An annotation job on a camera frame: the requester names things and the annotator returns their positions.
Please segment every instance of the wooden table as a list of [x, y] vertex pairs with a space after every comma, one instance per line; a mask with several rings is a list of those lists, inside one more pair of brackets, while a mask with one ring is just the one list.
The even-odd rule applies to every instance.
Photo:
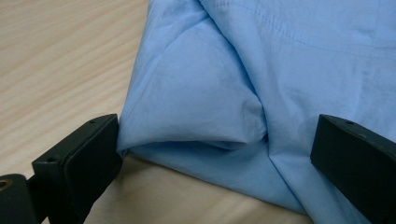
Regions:
[[[120, 114], [147, 7], [148, 0], [0, 1], [0, 175], [30, 177], [30, 162], [82, 123]], [[311, 222], [131, 157], [86, 220]]]

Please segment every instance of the cloth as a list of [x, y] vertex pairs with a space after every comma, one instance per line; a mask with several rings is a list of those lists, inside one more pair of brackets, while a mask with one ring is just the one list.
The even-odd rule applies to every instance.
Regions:
[[319, 114], [396, 141], [395, 95], [396, 1], [151, 1], [118, 151], [316, 223], [368, 223], [310, 151]]

